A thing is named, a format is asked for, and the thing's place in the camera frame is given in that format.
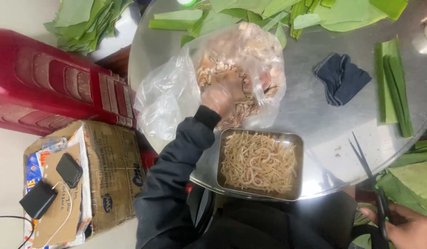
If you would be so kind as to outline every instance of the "black cable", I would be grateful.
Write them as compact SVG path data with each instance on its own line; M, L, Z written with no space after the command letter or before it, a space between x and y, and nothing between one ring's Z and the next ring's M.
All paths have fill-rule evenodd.
M28 221L28 222L31 224L31 226L32 226L32 232L31 232L31 235L29 235L29 237L28 237L28 238L27 238L27 239L22 243L22 245L21 245L21 246L19 246L17 249L22 248L22 247L24 246L24 244L26 244L26 242L28 242L28 240L29 240L29 239L32 237L32 235L34 234L34 229L35 229L34 224L32 223L32 221L31 221L30 219L28 219L28 218L26 218L26 217L5 215L5 216L0 216L0 218L17 218L17 219L26 220L26 221Z

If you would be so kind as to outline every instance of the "black jacket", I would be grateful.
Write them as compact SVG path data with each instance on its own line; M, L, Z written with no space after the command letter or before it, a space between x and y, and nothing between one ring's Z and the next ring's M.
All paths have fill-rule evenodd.
M214 143L219 120L201 106L178 125L175 140L148 171L143 192L134 200L136 248L334 248L295 216L243 200L227 203L221 218L198 237L186 204L186 183L203 151Z

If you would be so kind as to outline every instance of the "round metal table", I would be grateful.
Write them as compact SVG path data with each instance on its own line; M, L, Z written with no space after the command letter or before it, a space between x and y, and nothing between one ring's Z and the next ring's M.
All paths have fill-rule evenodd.
M180 49L186 32L152 30L154 14L176 10L176 0L154 1L147 8L132 43L129 81L137 90L143 78L167 62ZM427 0L412 0L398 21L381 20L349 32L331 32L320 26L306 28L299 42L288 37L284 49L287 78L286 95L272 127L264 130L297 133L305 142L304 178L301 198L330 194L367 178L349 145L353 131L372 172L378 173L406 152L427 129L427 49L424 28ZM397 124L378 125L377 82L374 70L374 45L400 39L401 56L407 83L407 97L415 137L404 139ZM348 104L327 104L324 86L312 68L331 52L350 55L352 62L374 79ZM159 153L168 143L147 137ZM221 188L216 182L219 144L205 151L190 179L217 193L258 199Z

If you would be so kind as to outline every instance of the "black sleeve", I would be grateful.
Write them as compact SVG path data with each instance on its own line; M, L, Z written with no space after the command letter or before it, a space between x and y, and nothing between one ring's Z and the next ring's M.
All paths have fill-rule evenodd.
M186 204L186 183L203 151L214 143L213 128L220 119L216 112L200 106L194 117L178 125L175 139L148 171L143 191L134 200L136 249L182 248L197 240Z

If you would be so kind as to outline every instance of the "folded cloth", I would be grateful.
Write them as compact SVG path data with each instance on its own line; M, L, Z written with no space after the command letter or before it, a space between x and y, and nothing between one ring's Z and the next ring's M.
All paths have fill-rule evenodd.
M315 69L316 76L324 84L327 104L347 104L367 83L370 75L350 62L350 56L330 54Z

